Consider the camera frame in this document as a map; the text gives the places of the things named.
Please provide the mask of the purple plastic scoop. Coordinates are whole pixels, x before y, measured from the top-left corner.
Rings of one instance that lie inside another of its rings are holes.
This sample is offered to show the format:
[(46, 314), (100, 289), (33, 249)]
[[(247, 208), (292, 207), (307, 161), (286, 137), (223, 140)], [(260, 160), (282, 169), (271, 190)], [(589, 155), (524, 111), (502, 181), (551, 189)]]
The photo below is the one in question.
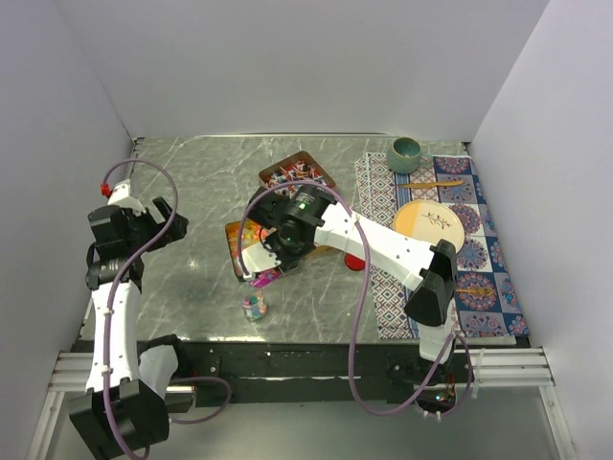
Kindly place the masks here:
[(254, 288), (264, 288), (281, 278), (283, 275), (284, 274), (277, 268), (268, 269), (258, 273), (256, 277), (249, 282), (249, 284)]

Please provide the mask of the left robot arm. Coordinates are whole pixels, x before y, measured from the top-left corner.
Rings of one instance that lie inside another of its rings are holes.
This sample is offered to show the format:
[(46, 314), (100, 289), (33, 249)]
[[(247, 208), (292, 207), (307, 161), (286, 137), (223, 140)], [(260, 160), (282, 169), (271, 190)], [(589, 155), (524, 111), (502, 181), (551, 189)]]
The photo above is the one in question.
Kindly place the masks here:
[(148, 209), (136, 211), (115, 201), (88, 215), (94, 240), (87, 251), (85, 283), (95, 313), (94, 355), (85, 393), (70, 402), (69, 417), (97, 459), (123, 455), (117, 434), (132, 451), (167, 440), (167, 387), (182, 383), (191, 372), (174, 334), (150, 341), (143, 352), (137, 348), (145, 269), (137, 252), (183, 239), (189, 223), (163, 197), (152, 203), (161, 222)]

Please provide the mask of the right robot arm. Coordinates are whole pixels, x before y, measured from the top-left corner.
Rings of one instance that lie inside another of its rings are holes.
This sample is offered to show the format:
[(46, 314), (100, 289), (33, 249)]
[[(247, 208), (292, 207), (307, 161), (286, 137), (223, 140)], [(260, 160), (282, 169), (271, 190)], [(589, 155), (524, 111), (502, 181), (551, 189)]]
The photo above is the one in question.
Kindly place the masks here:
[[(252, 196), (247, 217), (270, 231), (262, 250), (241, 251), (247, 270), (260, 274), (271, 268), (287, 271), (320, 246), (330, 246), (392, 275), (409, 291), (404, 313), (418, 324), (421, 374), (441, 381), (453, 369), (442, 350), (452, 332), (451, 300), (457, 282), (456, 248), (450, 241), (415, 240), (347, 210), (329, 192), (302, 185), (292, 197), (263, 187)], [(370, 251), (361, 239), (365, 236)]]

